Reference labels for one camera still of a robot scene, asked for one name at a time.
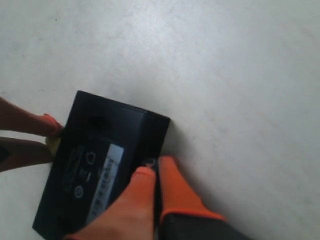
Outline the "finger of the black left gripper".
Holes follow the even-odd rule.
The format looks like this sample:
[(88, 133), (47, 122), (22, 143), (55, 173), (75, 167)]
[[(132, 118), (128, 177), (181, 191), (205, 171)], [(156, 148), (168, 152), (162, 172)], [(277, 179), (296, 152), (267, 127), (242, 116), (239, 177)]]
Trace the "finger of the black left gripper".
[(53, 154), (43, 143), (10, 137), (0, 138), (0, 172), (47, 164), (53, 160)]

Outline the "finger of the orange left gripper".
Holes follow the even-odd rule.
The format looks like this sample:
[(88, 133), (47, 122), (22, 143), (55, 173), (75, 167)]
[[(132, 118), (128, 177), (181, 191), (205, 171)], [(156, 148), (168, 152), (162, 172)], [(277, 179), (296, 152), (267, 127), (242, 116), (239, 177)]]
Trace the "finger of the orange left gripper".
[(49, 114), (33, 114), (1, 97), (0, 129), (43, 137), (58, 137), (63, 126)]

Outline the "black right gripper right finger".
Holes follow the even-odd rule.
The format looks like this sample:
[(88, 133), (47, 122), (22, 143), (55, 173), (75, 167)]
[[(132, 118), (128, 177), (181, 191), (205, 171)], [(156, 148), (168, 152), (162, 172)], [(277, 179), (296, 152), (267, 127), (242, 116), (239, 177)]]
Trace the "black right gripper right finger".
[(249, 240), (227, 223), (222, 215), (207, 209), (180, 173), (175, 158), (158, 160), (162, 211), (160, 240)]

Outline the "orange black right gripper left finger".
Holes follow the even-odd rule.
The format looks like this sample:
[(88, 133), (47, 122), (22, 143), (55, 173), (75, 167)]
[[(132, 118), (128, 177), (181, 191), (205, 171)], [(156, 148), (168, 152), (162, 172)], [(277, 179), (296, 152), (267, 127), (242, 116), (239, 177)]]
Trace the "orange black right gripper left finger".
[(138, 167), (118, 199), (98, 218), (65, 240), (152, 240), (156, 173)]

